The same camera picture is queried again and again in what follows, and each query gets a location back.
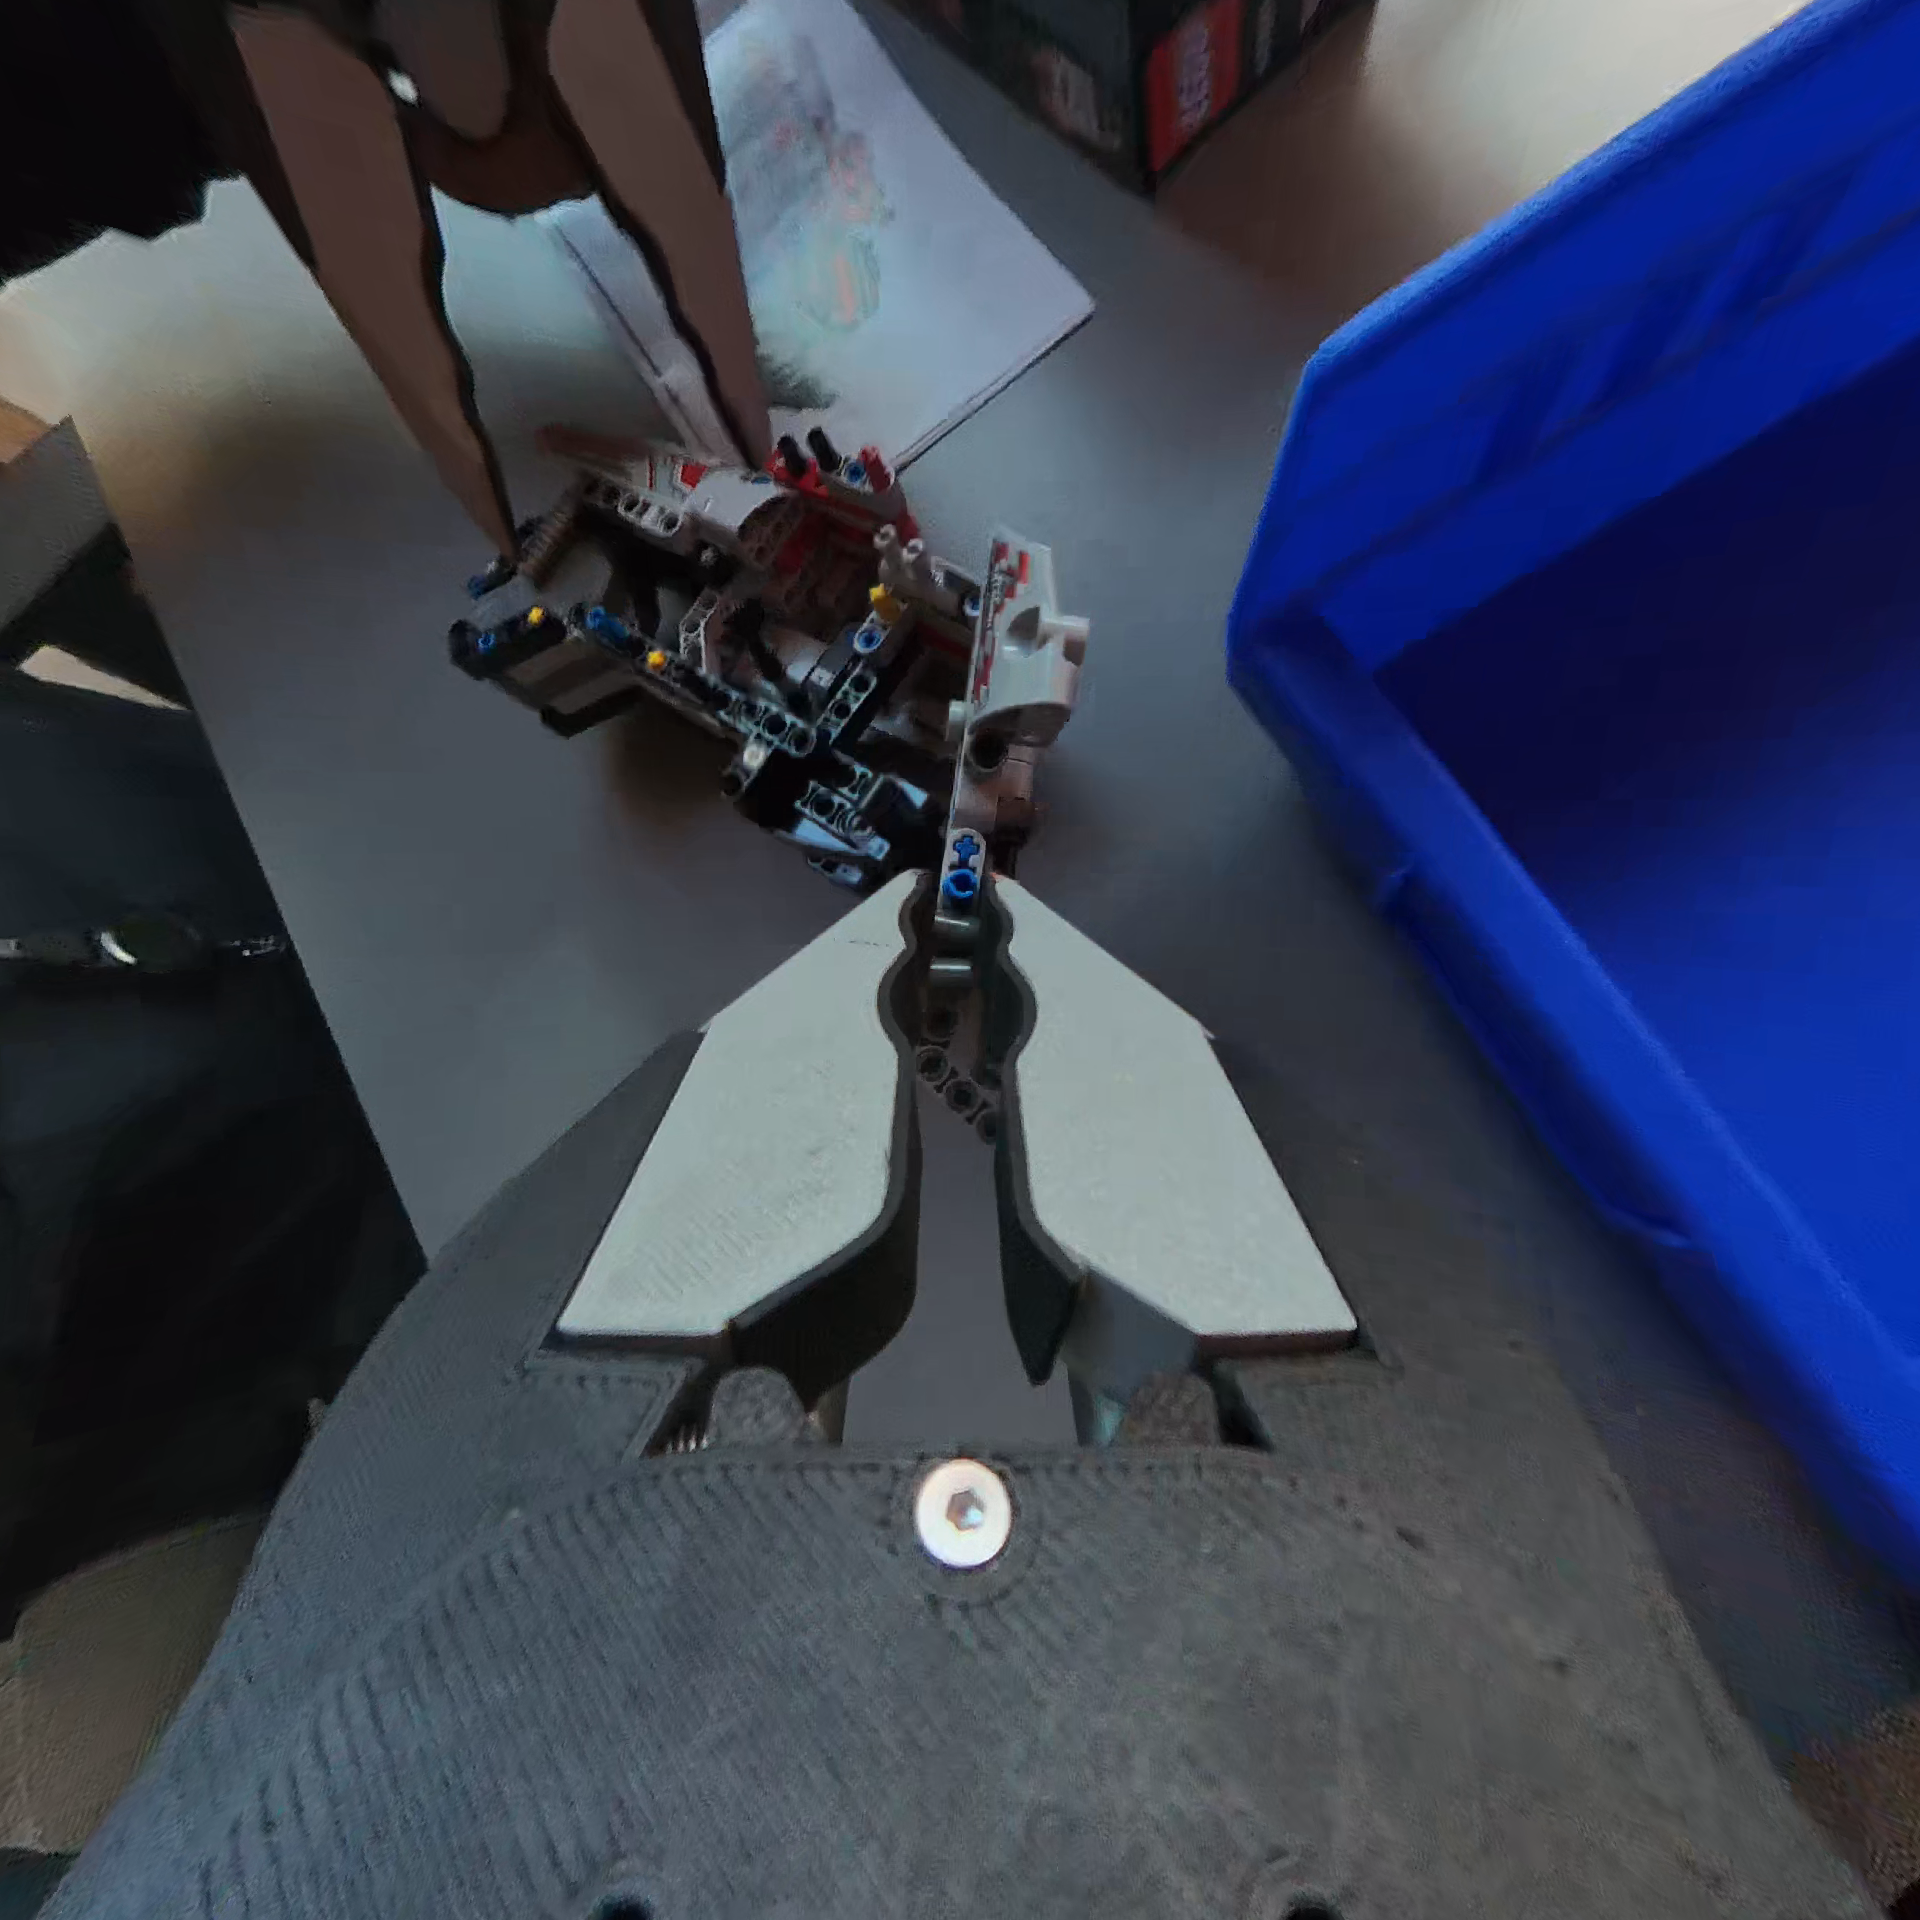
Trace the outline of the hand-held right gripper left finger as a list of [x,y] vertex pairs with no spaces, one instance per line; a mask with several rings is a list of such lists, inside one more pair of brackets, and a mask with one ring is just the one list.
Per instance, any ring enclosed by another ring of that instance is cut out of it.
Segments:
[[763,1368],[802,1406],[917,1301],[922,1119],[904,876],[733,995],[684,1050],[565,1305],[560,1350]]

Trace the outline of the blue plastic bin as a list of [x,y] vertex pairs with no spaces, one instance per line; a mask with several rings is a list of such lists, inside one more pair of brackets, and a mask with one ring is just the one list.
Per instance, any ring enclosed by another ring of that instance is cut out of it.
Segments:
[[1915,1588],[1915,4],[1810,4],[1303,370],[1229,675]]

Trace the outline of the lego instruction booklet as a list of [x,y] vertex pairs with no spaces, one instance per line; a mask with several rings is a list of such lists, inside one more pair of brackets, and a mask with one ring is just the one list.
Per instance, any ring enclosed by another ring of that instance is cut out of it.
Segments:
[[701,4],[775,437],[907,466],[1091,316],[853,4]]

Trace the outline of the black lego box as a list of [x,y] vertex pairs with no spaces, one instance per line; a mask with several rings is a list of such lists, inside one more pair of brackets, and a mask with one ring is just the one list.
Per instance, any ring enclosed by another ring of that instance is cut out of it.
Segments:
[[1372,4],[896,4],[1123,188],[1160,183]]

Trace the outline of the grey lego panel piece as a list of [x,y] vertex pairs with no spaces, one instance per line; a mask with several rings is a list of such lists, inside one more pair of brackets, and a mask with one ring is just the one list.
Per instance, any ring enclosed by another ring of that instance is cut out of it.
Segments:
[[1091,621],[1062,609],[1051,550],[995,521],[917,933],[917,1077],[983,1144],[999,1132],[1013,1046],[993,888],[1039,826],[1039,774],[1076,709],[1086,647]]

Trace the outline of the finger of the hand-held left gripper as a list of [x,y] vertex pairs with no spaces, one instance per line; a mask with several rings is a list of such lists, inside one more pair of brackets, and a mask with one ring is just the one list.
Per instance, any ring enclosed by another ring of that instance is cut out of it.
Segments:
[[286,181],[311,275],[396,416],[496,556],[517,519],[445,311],[445,241],[402,102],[294,6],[234,6],[230,39]]
[[693,4],[554,4],[547,71],[611,222],[645,262],[741,459],[775,443]]

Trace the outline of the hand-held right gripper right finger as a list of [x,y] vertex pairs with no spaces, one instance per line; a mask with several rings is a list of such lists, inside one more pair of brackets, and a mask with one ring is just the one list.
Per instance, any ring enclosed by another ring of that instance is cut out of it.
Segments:
[[1028,1380],[1066,1380],[1076,1440],[1111,1443],[1160,1379],[1355,1350],[1210,1031],[1032,888],[995,877],[988,922],[1004,1319]]

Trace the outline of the person's left forearm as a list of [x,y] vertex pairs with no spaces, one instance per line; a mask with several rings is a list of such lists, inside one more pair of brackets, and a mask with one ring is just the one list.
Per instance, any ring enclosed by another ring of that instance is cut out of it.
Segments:
[[311,266],[230,11],[3,4],[3,280],[193,224],[216,181],[248,181]]

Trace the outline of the red grey lego vehicle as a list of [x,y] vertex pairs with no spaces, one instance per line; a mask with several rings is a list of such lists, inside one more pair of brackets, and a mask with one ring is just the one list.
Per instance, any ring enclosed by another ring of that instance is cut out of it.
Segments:
[[557,738],[657,709],[724,749],[722,790],[830,881],[934,863],[983,584],[922,543],[877,449],[820,427],[761,466],[550,426],[565,466],[466,582],[448,656]]

